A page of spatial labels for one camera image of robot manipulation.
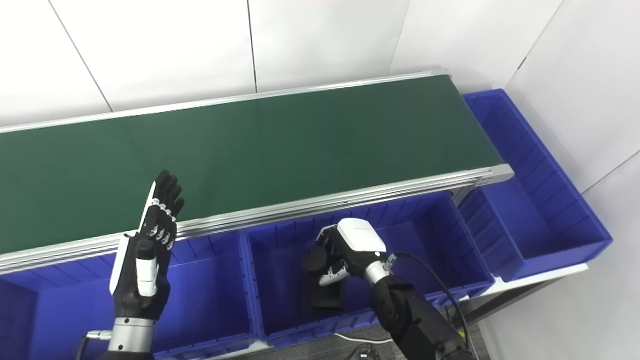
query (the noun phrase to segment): robotic arm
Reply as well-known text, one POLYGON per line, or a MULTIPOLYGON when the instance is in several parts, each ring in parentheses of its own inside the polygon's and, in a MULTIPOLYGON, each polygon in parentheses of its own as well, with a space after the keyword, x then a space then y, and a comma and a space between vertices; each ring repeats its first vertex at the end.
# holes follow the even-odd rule
POLYGON ((162 171, 151 185, 138 231, 124 235, 111 273, 109 290, 115 322, 109 348, 100 360, 153 360, 155 322, 169 299, 166 279, 176 237, 176 216, 184 205, 178 180, 162 171))
POLYGON ((320 231, 302 265, 321 286, 348 275, 365 279, 380 325, 408 360, 473 360, 457 330, 410 282, 393 275, 393 260, 368 221, 345 218, 320 231))

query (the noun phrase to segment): blue storage bin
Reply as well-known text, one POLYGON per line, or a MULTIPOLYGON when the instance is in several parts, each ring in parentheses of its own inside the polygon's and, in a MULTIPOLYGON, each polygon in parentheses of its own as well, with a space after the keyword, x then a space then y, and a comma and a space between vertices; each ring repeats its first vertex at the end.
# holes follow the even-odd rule
MULTIPOLYGON (((156 359, 225 354, 257 338, 243 249, 237 231, 175 244, 168 271, 172 289, 152 342, 156 359)), ((72 359, 87 331, 111 329, 114 258, 0 277, 0 359, 72 359)), ((90 341, 84 358, 95 359, 106 347, 106 341, 90 341)))
MULTIPOLYGON (((478 295, 493 284, 447 192, 262 225, 246 230, 262 340, 284 346, 376 321, 369 308, 369 286, 356 277, 346 279, 344 312, 309 308, 310 281, 300 258, 322 227, 346 217, 370 221, 389 252, 407 250, 429 263, 458 299, 478 295)), ((393 271, 412 281, 435 305, 447 303, 446 295, 414 260, 398 259, 393 271)))
POLYGON ((464 98, 515 173, 460 204, 493 274, 510 281, 601 253, 611 236, 507 94, 498 89, 464 98))

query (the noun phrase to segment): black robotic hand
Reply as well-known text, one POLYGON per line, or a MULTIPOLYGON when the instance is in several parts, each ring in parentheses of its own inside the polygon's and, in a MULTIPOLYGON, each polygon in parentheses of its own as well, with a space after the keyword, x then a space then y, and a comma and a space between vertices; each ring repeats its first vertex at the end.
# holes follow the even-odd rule
POLYGON ((348 275, 368 278, 382 275, 387 247, 371 224, 359 218, 344 218, 338 224, 320 230, 316 246, 303 256, 302 267, 318 277, 321 286, 342 280, 348 275))
POLYGON ((109 284, 116 318, 160 318, 169 298, 166 273, 184 205, 181 190, 177 178, 163 170, 151 186, 138 232, 120 242, 109 284))

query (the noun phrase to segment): floor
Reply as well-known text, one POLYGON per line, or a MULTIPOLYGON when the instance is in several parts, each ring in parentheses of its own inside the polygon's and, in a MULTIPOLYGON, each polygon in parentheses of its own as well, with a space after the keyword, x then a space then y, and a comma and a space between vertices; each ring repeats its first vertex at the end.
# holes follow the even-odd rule
MULTIPOLYGON (((477 360, 490 360, 486 351, 480 328, 477 324, 470 327, 472 344, 477 353, 477 360)), ((389 335, 380 325, 370 325, 343 333, 350 338, 365 338, 370 340, 389 339, 389 335)), ((339 338, 338 336, 327 336, 324 338, 306 341, 304 343, 281 348, 269 348, 234 357, 234 360, 348 360, 348 356, 359 345, 339 338)), ((391 341, 384 344, 373 345, 380 360, 404 360, 404 356, 398 347, 391 341)))

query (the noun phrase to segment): silver cylindrical joint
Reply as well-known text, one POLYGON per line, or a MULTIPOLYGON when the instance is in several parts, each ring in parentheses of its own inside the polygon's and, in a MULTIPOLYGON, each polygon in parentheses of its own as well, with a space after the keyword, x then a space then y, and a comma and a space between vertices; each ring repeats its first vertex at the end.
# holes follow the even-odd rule
POLYGON ((140 318, 116 318, 111 331, 109 351, 149 352, 155 321, 140 318))
POLYGON ((380 279, 389 275, 391 272, 385 269, 385 264, 382 261, 374 261, 364 270, 364 279, 370 286, 374 286, 380 279))
POLYGON ((91 330, 86 337, 92 340, 106 341, 111 339, 111 330, 91 330))

